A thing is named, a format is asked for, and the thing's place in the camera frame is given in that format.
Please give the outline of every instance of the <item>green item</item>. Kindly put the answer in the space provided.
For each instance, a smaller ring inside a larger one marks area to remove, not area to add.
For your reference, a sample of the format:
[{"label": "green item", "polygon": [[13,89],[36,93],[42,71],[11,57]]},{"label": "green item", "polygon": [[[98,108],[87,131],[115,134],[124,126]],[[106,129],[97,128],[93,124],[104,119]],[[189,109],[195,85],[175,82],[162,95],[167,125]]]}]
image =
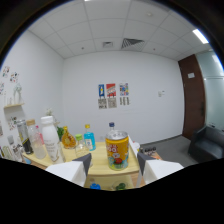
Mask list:
[{"label": "green item", "polygon": [[62,138],[62,136],[64,134],[64,129],[60,128],[60,127],[57,127],[57,133],[58,133],[58,137],[59,137],[59,139],[61,141],[61,138]]},{"label": "green item", "polygon": [[77,135],[75,135],[75,137],[76,137],[77,141],[82,140],[82,134],[77,134]]}]

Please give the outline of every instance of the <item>blue bottle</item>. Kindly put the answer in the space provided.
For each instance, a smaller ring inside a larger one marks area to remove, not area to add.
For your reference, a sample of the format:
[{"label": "blue bottle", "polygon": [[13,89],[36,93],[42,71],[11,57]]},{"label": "blue bottle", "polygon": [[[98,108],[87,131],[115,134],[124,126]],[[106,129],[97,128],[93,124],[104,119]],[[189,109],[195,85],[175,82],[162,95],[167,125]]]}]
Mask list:
[{"label": "blue bottle", "polygon": [[86,146],[88,147],[89,151],[93,151],[96,149],[94,134],[88,131],[88,129],[90,128],[89,124],[86,124],[85,128],[86,128],[86,133],[84,134],[84,140],[85,140]]}]

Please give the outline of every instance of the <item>air vent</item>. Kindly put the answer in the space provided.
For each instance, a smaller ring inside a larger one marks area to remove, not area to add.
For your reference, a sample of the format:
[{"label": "air vent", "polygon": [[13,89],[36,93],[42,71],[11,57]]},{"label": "air vent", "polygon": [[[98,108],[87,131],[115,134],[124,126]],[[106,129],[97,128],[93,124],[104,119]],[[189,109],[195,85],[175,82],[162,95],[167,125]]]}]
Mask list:
[{"label": "air vent", "polygon": [[144,45],[145,45],[144,40],[124,38],[121,49],[124,51],[142,51]]},{"label": "air vent", "polygon": [[103,42],[103,48],[113,47],[113,42]]}]

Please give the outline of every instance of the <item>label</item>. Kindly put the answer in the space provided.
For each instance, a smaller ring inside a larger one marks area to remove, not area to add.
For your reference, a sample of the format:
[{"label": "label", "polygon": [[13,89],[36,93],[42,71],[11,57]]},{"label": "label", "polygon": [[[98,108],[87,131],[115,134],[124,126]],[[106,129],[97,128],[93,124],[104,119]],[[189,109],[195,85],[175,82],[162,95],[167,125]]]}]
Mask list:
[{"label": "label", "polygon": [[88,149],[93,149],[93,144],[91,139],[85,139],[85,142]]},{"label": "label", "polygon": [[45,147],[54,164],[63,163],[65,161],[64,154],[61,149],[60,142],[55,143],[51,140],[45,140]]}]

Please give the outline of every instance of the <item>ceiling tile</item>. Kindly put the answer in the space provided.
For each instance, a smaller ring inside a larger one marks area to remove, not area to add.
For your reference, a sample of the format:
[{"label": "ceiling tile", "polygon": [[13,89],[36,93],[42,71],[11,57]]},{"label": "ceiling tile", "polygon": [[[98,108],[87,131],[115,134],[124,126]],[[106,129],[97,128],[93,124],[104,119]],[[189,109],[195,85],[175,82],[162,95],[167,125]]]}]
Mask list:
[{"label": "ceiling tile", "polygon": [[179,39],[176,42],[174,42],[172,45],[170,45],[170,48],[179,51],[181,53],[184,53],[186,51],[189,51],[192,47],[186,43],[184,40]]},{"label": "ceiling tile", "polygon": [[202,44],[194,48],[195,53],[207,51],[209,49],[212,49],[210,44]]},{"label": "ceiling tile", "polygon": [[153,42],[148,42],[142,52],[150,53],[150,54],[160,54],[164,51],[166,47],[160,44],[156,44]]},{"label": "ceiling tile", "polygon": [[94,38],[122,37],[125,20],[124,19],[103,19],[90,21]]},{"label": "ceiling tile", "polygon": [[148,23],[127,20],[124,37],[137,40],[149,40],[157,27]]},{"label": "ceiling tile", "polygon": [[161,28],[181,37],[190,32],[190,29],[173,16],[168,16],[160,25]]},{"label": "ceiling tile", "polygon": [[184,25],[186,25],[191,31],[196,29],[195,26],[193,24],[191,24],[190,21],[188,21],[187,19],[185,19],[182,15],[172,11],[171,15],[174,16],[176,19],[178,19],[180,22],[182,22]]},{"label": "ceiling tile", "polygon": [[92,39],[88,22],[67,27],[58,31],[58,34],[66,44]]},{"label": "ceiling tile", "polygon": [[175,60],[180,61],[180,60],[182,60],[182,59],[184,59],[184,58],[186,58],[186,57],[187,57],[186,55],[184,55],[184,54],[180,54],[180,55],[178,55],[178,56],[175,58]]},{"label": "ceiling tile", "polygon": [[158,30],[156,30],[156,32],[151,37],[150,41],[153,41],[155,43],[162,44],[165,46],[170,46],[177,39],[178,39],[178,37],[176,35],[168,32],[166,30],[163,30],[161,28],[158,28]]},{"label": "ceiling tile", "polygon": [[43,19],[40,18],[36,21],[34,21],[29,27],[28,27],[28,30],[29,31],[32,31],[38,24],[40,24],[41,22],[43,22]]},{"label": "ceiling tile", "polygon": [[46,21],[58,31],[73,24],[87,21],[83,3],[67,7],[46,18]]},{"label": "ceiling tile", "polygon": [[[94,39],[97,51],[119,51],[122,45],[122,38],[100,38]],[[103,42],[113,42],[113,47],[103,48]]]},{"label": "ceiling tile", "polygon": [[50,27],[50,25],[47,22],[43,20],[32,30],[32,32],[41,39],[44,39],[45,37],[54,33],[54,30]]},{"label": "ceiling tile", "polygon": [[63,58],[74,57],[71,50],[68,47],[62,47],[56,50]]},{"label": "ceiling tile", "polygon": [[94,42],[92,40],[81,41],[68,46],[74,55],[88,54],[96,52]]},{"label": "ceiling tile", "polygon": [[167,12],[156,6],[144,2],[133,1],[128,13],[128,19],[159,26],[168,15]]},{"label": "ceiling tile", "polygon": [[51,34],[50,36],[45,38],[44,41],[53,49],[58,49],[65,46],[65,43],[61,40],[57,33]]},{"label": "ceiling tile", "polygon": [[127,16],[130,1],[86,1],[86,11],[93,19],[124,19]]},{"label": "ceiling tile", "polygon": [[176,58],[178,55],[180,55],[179,52],[171,49],[171,48],[167,48],[165,51],[163,51],[161,54],[161,56],[167,57],[167,58]]},{"label": "ceiling tile", "polygon": [[55,8],[53,8],[53,9],[51,9],[50,11],[48,11],[47,13],[45,13],[45,14],[43,15],[43,18],[46,19],[46,18],[48,18],[49,16],[53,15],[54,13],[59,12],[59,11],[62,10],[62,9],[65,9],[65,8],[67,8],[67,7],[69,7],[69,6],[74,5],[74,2],[75,2],[75,1],[71,1],[71,2],[69,2],[69,3],[65,3],[65,4],[59,5],[59,6],[55,7]]},{"label": "ceiling tile", "polygon": [[188,44],[190,44],[192,47],[197,47],[202,44],[202,42],[193,32],[190,32],[181,38],[185,40]]}]

